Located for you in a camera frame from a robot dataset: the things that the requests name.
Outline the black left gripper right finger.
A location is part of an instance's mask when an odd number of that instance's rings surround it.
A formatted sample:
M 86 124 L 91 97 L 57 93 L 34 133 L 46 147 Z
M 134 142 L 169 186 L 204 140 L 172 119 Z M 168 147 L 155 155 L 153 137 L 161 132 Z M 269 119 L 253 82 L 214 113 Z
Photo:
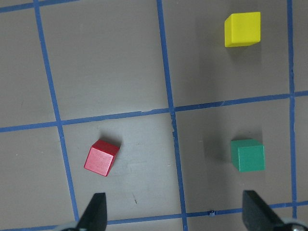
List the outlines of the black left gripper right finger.
M 243 191 L 242 219 L 248 231 L 283 231 L 285 223 L 253 190 Z

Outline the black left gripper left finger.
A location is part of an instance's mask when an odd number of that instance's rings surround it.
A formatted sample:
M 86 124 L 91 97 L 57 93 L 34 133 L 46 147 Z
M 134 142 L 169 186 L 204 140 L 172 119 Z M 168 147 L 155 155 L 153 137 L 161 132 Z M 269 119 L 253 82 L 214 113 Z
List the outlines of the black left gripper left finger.
M 77 231 L 104 231 L 107 227 L 106 194 L 95 193 L 76 225 Z

